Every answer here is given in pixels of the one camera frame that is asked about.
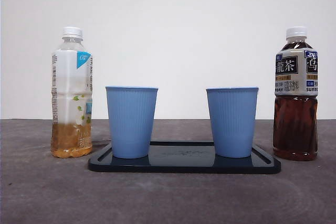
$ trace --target bottle cap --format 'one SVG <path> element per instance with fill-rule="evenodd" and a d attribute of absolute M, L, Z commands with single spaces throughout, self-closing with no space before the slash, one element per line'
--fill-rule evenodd
<path fill-rule="evenodd" d="M 78 27 L 66 26 L 63 28 L 63 38 L 73 37 L 83 40 L 82 29 Z"/>
<path fill-rule="evenodd" d="M 288 28 L 286 31 L 286 39 L 290 37 L 307 37 L 307 28 L 304 26 L 295 26 Z"/>

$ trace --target liquid level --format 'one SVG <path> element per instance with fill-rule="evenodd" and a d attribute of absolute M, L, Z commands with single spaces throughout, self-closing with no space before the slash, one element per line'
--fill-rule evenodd
<path fill-rule="evenodd" d="M 280 95 L 275 99 L 273 150 L 278 157 L 296 161 L 317 156 L 317 99 Z"/>
<path fill-rule="evenodd" d="M 55 157 L 80 157 L 92 150 L 91 123 L 53 124 L 51 153 Z"/>

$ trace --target blue label logo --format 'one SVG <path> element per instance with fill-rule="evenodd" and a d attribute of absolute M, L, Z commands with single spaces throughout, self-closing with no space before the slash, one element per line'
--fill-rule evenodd
<path fill-rule="evenodd" d="M 278 55 L 276 56 L 276 61 L 278 61 L 278 60 L 282 60 L 282 54 L 278 54 Z"/>
<path fill-rule="evenodd" d="M 307 81 L 307 87 L 314 87 L 314 81 Z"/>
<path fill-rule="evenodd" d="M 305 51 L 304 53 L 305 58 L 317 58 L 316 51 Z"/>
<path fill-rule="evenodd" d="M 91 114 L 92 113 L 92 102 L 87 102 L 86 103 L 86 114 Z"/>
<path fill-rule="evenodd" d="M 85 62 L 88 61 L 91 54 L 88 52 L 77 52 L 77 69 L 79 69 Z"/>

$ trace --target blue cup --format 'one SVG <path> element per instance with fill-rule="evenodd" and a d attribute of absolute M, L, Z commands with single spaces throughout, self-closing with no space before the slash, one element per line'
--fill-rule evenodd
<path fill-rule="evenodd" d="M 113 156 L 148 155 L 157 88 L 106 86 Z"/>
<path fill-rule="evenodd" d="M 257 87 L 206 90 L 217 155 L 251 155 L 258 90 Z"/>

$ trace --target concrete surface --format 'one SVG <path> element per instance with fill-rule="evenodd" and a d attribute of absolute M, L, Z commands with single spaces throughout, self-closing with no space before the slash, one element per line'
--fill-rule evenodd
<path fill-rule="evenodd" d="M 336 120 L 318 122 L 312 162 L 275 175 L 96 173 L 50 154 L 51 121 L 1 121 L 1 223 L 336 223 Z M 94 150 L 109 142 L 93 120 Z M 156 120 L 153 140 L 211 141 L 209 120 Z M 272 121 L 255 143 L 272 153 Z"/>

